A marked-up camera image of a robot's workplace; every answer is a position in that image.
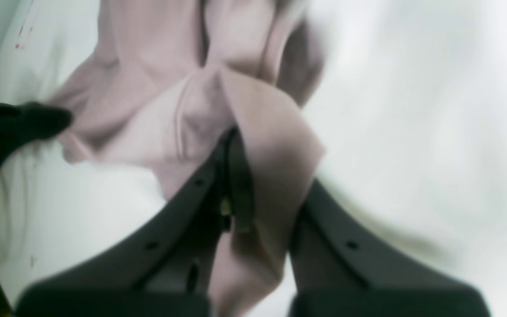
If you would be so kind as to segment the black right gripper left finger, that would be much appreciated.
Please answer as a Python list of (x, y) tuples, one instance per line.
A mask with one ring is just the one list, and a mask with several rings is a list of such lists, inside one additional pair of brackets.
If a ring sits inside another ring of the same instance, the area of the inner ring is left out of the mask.
[(16, 317), (211, 317), (222, 233), (252, 229), (254, 190), (237, 128), (148, 223), (114, 247), (36, 283)]

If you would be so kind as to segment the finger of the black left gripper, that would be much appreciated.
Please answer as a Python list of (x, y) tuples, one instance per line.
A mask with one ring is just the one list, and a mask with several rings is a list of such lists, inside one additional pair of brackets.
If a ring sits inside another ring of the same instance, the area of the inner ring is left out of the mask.
[(69, 127), (73, 114), (58, 107), (27, 102), (19, 106), (0, 103), (0, 169), (24, 145), (54, 138)]

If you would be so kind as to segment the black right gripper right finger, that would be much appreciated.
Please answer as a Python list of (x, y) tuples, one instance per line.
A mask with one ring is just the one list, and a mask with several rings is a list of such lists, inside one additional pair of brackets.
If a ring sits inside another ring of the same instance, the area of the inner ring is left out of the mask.
[(290, 243), (290, 317), (489, 317), (477, 289), (420, 264), (348, 215), (316, 181)]

